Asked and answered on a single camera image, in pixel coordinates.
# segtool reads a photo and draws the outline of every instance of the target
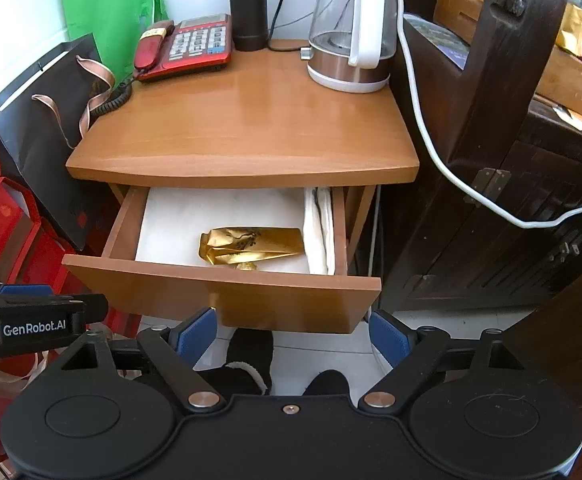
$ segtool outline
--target white kettle handle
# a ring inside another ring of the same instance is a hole
[[[355,0],[349,65],[375,68],[380,61],[385,0]]]

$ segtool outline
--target green curtain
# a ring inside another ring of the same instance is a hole
[[[102,62],[116,81],[130,75],[140,35],[166,20],[164,0],[62,0],[69,38],[94,34]]]

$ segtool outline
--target white drawer liner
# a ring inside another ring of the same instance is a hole
[[[321,210],[309,208],[316,194]],[[306,254],[256,262],[258,270],[311,274],[310,267],[313,274],[334,273],[333,211],[327,188],[318,193],[315,188],[152,187],[146,200],[136,261],[213,267],[197,254],[200,234],[220,227],[299,228],[303,231]]]

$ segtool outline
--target gold pouch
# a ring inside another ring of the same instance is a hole
[[[582,56],[582,9],[567,4],[555,44],[575,56]]]
[[[300,229],[223,227],[200,235],[199,256],[212,265],[240,264],[303,254]]]

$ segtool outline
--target wooden tabletop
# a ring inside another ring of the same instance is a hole
[[[389,88],[314,83],[299,54],[234,52],[217,73],[134,83],[66,163],[133,186],[307,187],[412,182],[418,157]]]

